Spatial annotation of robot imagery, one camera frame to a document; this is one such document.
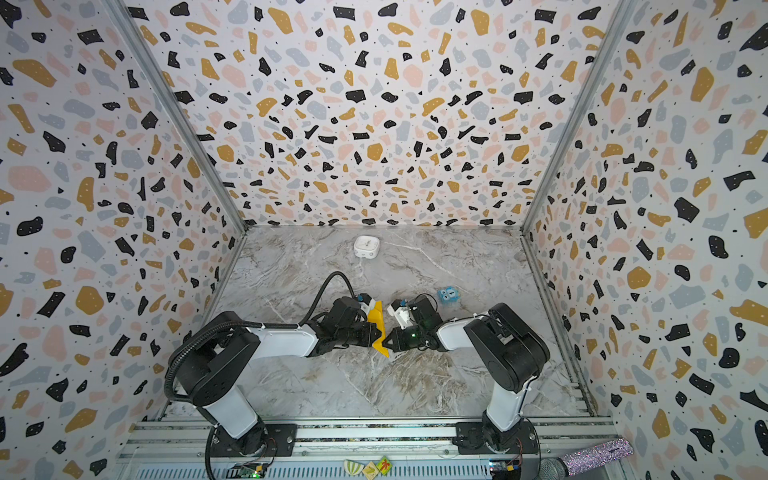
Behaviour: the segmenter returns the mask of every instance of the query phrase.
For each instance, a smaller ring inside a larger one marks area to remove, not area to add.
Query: wire
[[[328,278],[326,278],[326,281],[323,282],[323,285],[320,286],[319,292],[317,292],[317,295],[315,296],[315,300],[312,302],[312,306],[310,307],[309,311],[306,313],[304,318],[301,319],[299,322],[299,325],[304,325],[305,323],[310,321],[310,317],[315,312],[315,307],[317,307],[317,303],[320,301],[320,297],[323,296],[323,292],[326,291],[326,287],[328,286],[328,283],[333,279],[335,276],[341,276],[342,280],[344,280],[344,283],[346,283],[346,287],[349,289],[349,295],[352,296],[352,298],[355,298],[355,291],[352,290],[352,284],[349,282],[349,279],[344,275],[343,273],[339,272],[338,270],[331,273]]]

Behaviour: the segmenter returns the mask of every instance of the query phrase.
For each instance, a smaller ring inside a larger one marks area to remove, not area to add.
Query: blue toy
[[[452,286],[447,286],[443,290],[438,291],[437,296],[440,299],[440,303],[456,303],[462,297],[458,294],[458,290]]]

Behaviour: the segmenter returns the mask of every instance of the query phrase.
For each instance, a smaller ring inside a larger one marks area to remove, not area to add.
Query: silver metal bar
[[[147,77],[153,92],[157,95],[165,112],[173,122],[184,143],[192,150],[192,154],[197,160],[197,165],[203,171],[206,181],[211,190],[218,197],[221,207],[227,212],[230,223],[237,230],[238,237],[242,237],[246,231],[246,224],[240,216],[240,212],[232,201],[227,189],[221,183],[219,174],[214,166],[208,160],[208,153],[203,148],[203,144],[197,138],[187,121],[186,115],[179,107],[176,97],[168,84],[165,82],[162,70],[155,61],[154,55],[149,51],[149,47],[144,43],[144,39],[134,23],[123,0],[101,0],[102,5],[107,9],[115,28],[128,45],[131,55],[134,57],[139,67]]]
[[[576,131],[581,124],[581,119],[587,113],[590,102],[594,97],[595,92],[598,89],[600,80],[603,78],[606,68],[610,64],[610,60],[614,55],[614,49],[624,33],[624,29],[629,22],[632,12],[634,11],[635,3],[637,0],[619,0],[614,14],[611,17],[611,21],[608,23],[608,29],[605,32],[605,38],[600,45],[598,54],[595,55],[594,65],[587,75],[587,81],[584,83],[584,87],[576,99],[576,104],[571,111],[571,116],[565,124],[563,136],[560,138],[557,147],[554,149],[552,159],[549,165],[544,170],[544,174],[541,175],[541,182],[538,184],[538,188],[533,196],[533,201],[528,207],[528,212],[525,214],[525,219],[522,223],[522,232],[531,230],[533,226],[536,212],[539,207],[544,203],[547,197],[547,190],[554,182],[556,173],[560,170],[563,162],[565,161],[565,154],[568,149],[571,148],[573,139],[576,136]]]

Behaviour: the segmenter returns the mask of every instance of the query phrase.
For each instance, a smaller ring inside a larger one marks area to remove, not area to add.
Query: white arm segment
[[[268,356],[307,356],[317,344],[317,335],[307,325],[298,329],[248,329],[261,340],[259,348],[250,357],[249,365]],[[216,402],[204,406],[233,439],[245,435],[259,422],[259,416],[246,400],[237,384]]]

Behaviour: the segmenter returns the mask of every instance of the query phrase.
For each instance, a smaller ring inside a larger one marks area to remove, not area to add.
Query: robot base
[[[506,432],[500,432],[483,412],[482,422],[456,423],[456,437],[453,445],[458,447],[460,455],[493,455],[495,453],[538,453],[533,426],[521,420]]]

